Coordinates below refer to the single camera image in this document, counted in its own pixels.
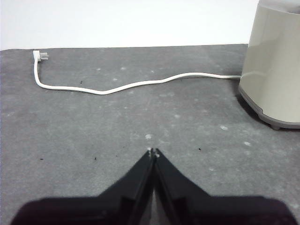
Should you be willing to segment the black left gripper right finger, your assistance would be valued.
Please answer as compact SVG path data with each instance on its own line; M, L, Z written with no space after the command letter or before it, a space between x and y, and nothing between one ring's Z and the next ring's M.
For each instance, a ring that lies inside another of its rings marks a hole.
M277 199L263 196L213 196L184 176L159 149L155 192L159 219L168 225L294 225L296 219Z

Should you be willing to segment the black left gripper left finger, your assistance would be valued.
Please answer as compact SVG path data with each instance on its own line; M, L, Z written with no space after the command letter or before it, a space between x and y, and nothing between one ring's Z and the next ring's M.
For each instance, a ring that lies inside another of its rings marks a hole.
M152 204L153 150L98 196L53 197L24 204L13 225L148 224Z

